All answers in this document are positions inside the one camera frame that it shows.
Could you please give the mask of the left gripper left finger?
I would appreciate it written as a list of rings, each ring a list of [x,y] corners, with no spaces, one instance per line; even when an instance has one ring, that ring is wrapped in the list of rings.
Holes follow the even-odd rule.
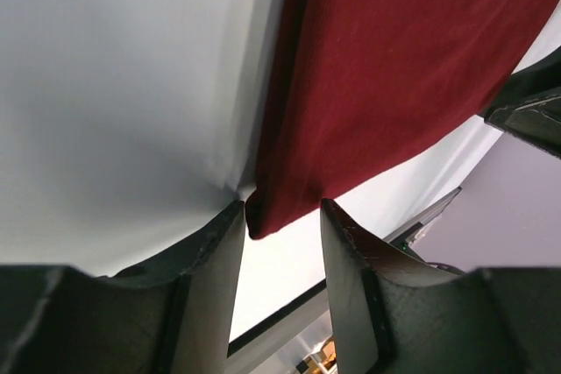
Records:
[[[3,265],[2,372],[223,372],[244,213],[235,201],[112,277],[68,265]]]

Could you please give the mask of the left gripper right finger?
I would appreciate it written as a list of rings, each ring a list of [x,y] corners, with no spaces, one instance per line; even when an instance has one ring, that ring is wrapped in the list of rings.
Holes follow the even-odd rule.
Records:
[[[371,234],[329,199],[321,238],[340,372],[559,372],[558,268],[447,272]]]

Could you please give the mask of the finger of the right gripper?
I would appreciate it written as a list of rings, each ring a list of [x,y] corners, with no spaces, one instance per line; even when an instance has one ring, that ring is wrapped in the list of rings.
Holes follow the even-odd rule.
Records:
[[[481,112],[484,122],[560,156],[560,50],[511,76]]]

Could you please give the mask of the dark red t shirt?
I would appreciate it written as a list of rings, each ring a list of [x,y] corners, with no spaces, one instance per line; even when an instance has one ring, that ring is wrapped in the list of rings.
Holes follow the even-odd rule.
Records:
[[[284,0],[249,234],[430,148],[499,94],[559,0]]]

